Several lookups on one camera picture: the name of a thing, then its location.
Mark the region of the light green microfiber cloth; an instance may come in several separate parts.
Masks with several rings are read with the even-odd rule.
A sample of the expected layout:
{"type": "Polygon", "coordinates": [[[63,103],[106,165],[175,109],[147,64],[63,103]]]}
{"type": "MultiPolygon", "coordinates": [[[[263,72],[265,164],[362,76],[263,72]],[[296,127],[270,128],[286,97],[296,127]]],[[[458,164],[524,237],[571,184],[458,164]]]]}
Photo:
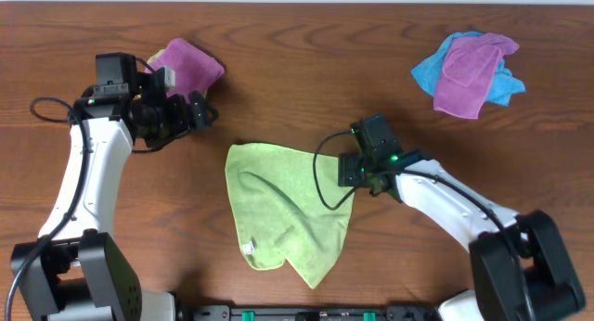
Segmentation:
{"type": "Polygon", "coordinates": [[[338,159],[265,143],[233,145],[226,187],[239,250],[251,268],[289,263],[315,289],[338,261],[354,196],[338,159]]]}

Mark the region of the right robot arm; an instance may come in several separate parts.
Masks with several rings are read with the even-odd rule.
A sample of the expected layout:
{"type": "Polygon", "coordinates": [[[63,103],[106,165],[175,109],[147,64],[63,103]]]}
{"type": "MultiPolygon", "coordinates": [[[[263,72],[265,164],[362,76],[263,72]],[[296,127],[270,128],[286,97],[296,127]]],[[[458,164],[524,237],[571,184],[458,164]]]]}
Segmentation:
{"type": "Polygon", "coordinates": [[[586,296],[550,216],[502,207],[418,152],[372,161],[342,154],[339,186],[386,192],[431,218],[470,255],[474,287],[442,302],[442,320],[563,320],[586,296]]]}

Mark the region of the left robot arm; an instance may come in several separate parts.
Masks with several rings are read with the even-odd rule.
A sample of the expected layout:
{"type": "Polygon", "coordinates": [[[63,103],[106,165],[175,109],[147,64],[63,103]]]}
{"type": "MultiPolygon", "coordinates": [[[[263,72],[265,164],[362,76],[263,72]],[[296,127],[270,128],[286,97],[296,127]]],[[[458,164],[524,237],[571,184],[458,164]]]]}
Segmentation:
{"type": "Polygon", "coordinates": [[[11,255],[10,296],[34,320],[189,320],[173,293],[144,290],[113,239],[123,167],[136,148],[153,153],[209,128],[205,93],[222,75],[207,54],[125,53],[96,58],[97,81],[67,106],[71,149],[57,201],[33,242],[11,255]]]}

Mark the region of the folded purple cloth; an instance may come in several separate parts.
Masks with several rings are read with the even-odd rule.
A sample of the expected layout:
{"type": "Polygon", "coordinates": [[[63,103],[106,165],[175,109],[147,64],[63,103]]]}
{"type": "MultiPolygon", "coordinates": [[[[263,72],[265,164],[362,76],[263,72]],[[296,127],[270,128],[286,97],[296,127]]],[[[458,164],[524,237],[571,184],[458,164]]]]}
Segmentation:
{"type": "Polygon", "coordinates": [[[167,67],[174,71],[175,86],[168,95],[188,96],[198,91],[205,95],[208,89],[225,74],[215,59],[182,38],[173,39],[151,62],[151,67],[167,67]]]}

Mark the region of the folded green cloth underneath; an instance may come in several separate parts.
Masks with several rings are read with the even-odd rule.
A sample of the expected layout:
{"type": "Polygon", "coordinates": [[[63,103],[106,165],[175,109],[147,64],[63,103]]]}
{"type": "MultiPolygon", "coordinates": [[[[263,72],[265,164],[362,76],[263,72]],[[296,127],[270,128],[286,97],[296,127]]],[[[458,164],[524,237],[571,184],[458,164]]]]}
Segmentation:
{"type": "Polygon", "coordinates": [[[147,63],[152,67],[152,63],[160,56],[162,55],[164,52],[164,49],[159,50],[157,53],[155,53],[153,56],[151,56],[147,63]]]}

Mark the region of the crumpled blue cloth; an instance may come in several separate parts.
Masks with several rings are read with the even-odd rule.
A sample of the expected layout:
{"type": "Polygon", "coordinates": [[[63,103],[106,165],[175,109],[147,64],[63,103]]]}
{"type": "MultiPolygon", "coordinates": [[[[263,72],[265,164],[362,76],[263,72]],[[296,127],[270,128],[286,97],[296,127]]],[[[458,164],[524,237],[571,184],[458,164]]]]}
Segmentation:
{"type": "MultiPolygon", "coordinates": [[[[460,37],[480,37],[482,35],[482,32],[454,32],[450,34],[434,54],[425,58],[411,70],[410,73],[421,90],[434,97],[446,55],[456,39],[460,37]]],[[[511,70],[505,66],[505,60],[501,59],[496,68],[493,83],[485,101],[507,107],[513,95],[521,94],[525,91],[524,83],[512,75],[511,70]]]]}

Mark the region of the crumpled purple cloth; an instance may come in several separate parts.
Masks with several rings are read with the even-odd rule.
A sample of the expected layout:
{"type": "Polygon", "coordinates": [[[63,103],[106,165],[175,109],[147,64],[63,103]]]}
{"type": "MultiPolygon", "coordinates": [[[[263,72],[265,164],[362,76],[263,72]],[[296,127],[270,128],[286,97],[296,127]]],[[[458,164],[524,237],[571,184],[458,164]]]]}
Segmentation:
{"type": "Polygon", "coordinates": [[[519,45],[509,37],[495,33],[456,39],[445,57],[433,108],[461,119],[476,120],[500,60],[518,49],[519,45]]]}

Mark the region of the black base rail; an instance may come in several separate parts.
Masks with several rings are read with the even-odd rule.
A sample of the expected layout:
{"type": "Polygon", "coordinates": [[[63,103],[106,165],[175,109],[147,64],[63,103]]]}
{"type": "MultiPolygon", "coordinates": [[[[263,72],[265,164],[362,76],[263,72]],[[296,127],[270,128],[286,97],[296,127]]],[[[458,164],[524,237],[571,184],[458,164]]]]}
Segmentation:
{"type": "Polygon", "coordinates": [[[442,321],[435,307],[394,305],[384,308],[276,308],[206,305],[182,307],[177,321],[442,321]]]}

